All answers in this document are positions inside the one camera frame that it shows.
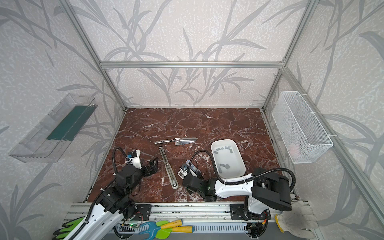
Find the clear plastic box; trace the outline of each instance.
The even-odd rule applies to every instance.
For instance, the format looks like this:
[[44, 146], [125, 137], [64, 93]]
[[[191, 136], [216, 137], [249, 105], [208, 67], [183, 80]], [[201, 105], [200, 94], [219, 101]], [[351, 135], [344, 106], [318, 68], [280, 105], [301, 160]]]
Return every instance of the clear plastic box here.
[[[93, 100], [68, 94], [9, 155], [22, 162], [57, 162], [97, 107], [92, 104]], [[83, 107], [74, 113], [76, 106]]]

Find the metal tool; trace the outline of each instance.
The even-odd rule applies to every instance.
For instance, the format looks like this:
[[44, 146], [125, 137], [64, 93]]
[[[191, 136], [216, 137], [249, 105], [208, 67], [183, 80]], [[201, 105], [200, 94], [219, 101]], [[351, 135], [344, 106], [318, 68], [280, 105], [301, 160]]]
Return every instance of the metal tool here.
[[175, 145], [185, 145], [189, 143], [193, 143], [197, 140], [197, 137], [177, 137], [175, 139], [167, 139], [167, 140], [160, 140], [156, 141], [155, 144], [162, 144], [167, 142], [175, 142]]
[[[175, 145], [185, 145], [185, 144], [193, 143], [197, 139], [198, 139], [197, 137], [177, 137], [175, 139], [156, 141], [155, 144], [175, 142]], [[171, 186], [173, 189], [177, 189], [179, 187], [179, 183], [177, 182], [176, 176], [175, 176], [171, 166], [169, 165], [166, 153], [164, 152], [164, 149], [162, 146], [159, 147], [159, 150], [160, 150], [161, 157], [163, 158], [164, 164], [166, 166], [166, 171], [167, 171]]]
[[164, 165], [166, 166], [166, 171], [169, 177], [170, 184], [173, 189], [177, 189], [179, 187], [179, 183], [177, 182], [176, 176], [173, 173], [171, 166], [169, 165], [166, 153], [164, 152], [164, 148], [162, 146], [159, 147], [161, 157], [163, 158]]

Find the green glove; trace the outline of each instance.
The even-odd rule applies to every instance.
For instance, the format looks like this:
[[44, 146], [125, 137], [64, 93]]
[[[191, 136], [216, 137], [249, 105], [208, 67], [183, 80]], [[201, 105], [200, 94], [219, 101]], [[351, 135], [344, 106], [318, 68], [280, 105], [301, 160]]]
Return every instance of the green glove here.
[[52, 240], [64, 239], [83, 220], [83, 218], [84, 217], [79, 217], [61, 225], [63, 228], [53, 233], [54, 237]]

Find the white wire basket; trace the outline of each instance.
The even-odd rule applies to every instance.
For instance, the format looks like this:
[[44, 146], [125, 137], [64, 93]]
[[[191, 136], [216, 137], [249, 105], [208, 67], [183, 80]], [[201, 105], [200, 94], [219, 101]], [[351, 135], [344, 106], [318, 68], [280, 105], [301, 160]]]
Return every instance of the white wire basket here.
[[311, 163], [333, 146], [315, 113], [297, 91], [281, 92], [272, 116], [293, 163]]

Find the gray wall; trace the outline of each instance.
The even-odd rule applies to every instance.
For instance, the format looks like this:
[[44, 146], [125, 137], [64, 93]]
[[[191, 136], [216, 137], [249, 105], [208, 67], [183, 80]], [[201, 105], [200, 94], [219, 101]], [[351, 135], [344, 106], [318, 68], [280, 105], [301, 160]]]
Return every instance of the gray wall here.
[[[102, 61], [281, 61], [298, 0], [71, 0]], [[109, 69], [127, 106], [262, 106], [276, 69]]]
[[[84, 200], [123, 112], [58, 3], [0, 2], [0, 238], [51, 239]], [[99, 106], [57, 163], [8, 156], [68, 93]]]
[[[384, 1], [320, 1], [288, 68], [384, 196]], [[283, 78], [278, 92], [292, 90]], [[293, 165], [301, 199], [310, 202], [327, 239], [384, 239], [384, 230], [330, 149]]]

